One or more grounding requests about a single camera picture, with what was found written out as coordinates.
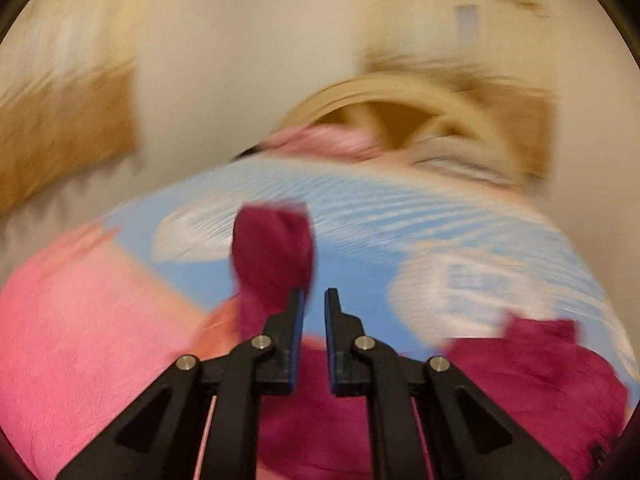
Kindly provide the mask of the magenta puffer down jacket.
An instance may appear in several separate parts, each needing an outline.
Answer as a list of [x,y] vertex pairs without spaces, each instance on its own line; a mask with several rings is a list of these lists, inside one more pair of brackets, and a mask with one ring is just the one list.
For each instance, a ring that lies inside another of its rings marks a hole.
[[[247,339],[285,308],[292,288],[310,287],[314,237],[306,212],[242,207],[231,262],[235,331]],[[446,357],[575,479],[588,476],[594,452],[610,450],[623,430],[627,389],[602,356],[578,344],[573,321],[511,314],[502,336],[458,339]],[[258,454],[289,479],[370,478],[366,402],[332,396],[326,350],[311,340],[302,345],[292,396],[262,400]]]

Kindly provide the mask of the blue pink printed bedspread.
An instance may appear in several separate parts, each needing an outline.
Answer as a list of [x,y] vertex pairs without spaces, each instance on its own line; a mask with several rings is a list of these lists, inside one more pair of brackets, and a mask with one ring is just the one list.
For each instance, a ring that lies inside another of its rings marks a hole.
[[403,356],[498,338],[514,314],[570,320],[577,342],[639,397],[622,322],[568,239],[515,193],[378,159],[252,155],[59,236],[1,292],[1,426],[51,479],[180,352],[220,356],[235,331],[233,225],[246,205],[306,211],[314,273],[304,338],[324,349],[321,299]]

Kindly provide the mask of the striped pillow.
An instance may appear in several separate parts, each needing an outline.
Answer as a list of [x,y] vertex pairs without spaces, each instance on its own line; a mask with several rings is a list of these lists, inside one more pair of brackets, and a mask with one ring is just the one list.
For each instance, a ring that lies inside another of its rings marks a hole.
[[457,136],[413,143],[402,151],[402,156],[409,164],[457,172],[469,179],[510,188],[516,188],[522,180],[518,166],[508,155],[500,154],[483,142]]

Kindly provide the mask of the cream wooden headboard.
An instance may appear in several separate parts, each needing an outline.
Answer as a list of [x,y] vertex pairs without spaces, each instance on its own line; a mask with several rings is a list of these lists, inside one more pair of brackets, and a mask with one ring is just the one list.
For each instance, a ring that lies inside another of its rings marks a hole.
[[498,122],[473,100],[418,75],[377,72],[331,84],[294,106],[279,126],[320,124],[328,117],[374,132],[386,148],[447,133],[477,140],[497,157],[505,177],[523,181],[518,150]]

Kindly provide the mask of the folded pink floral blanket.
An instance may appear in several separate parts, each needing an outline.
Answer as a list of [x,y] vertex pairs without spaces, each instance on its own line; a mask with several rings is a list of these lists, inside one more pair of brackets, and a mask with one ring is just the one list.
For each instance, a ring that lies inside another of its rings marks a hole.
[[344,160],[368,160],[384,153],[378,137],[359,128],[311,125],[284,128],[259,143],[262,151]]

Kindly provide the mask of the beige curtain on left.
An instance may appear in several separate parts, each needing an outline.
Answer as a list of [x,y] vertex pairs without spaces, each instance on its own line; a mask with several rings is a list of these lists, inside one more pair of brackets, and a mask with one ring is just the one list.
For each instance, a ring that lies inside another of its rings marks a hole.
[[30,0],[1,43],[1,209],[137,147],[146,0]]

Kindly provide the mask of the beige curtain by headboard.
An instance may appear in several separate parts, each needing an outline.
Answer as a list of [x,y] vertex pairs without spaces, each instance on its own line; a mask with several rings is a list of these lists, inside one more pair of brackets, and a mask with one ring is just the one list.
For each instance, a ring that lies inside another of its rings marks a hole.
[[352,0],[361,70],[409,72],[466,96],[543,178],[555,118],[555,45],[546,0]]

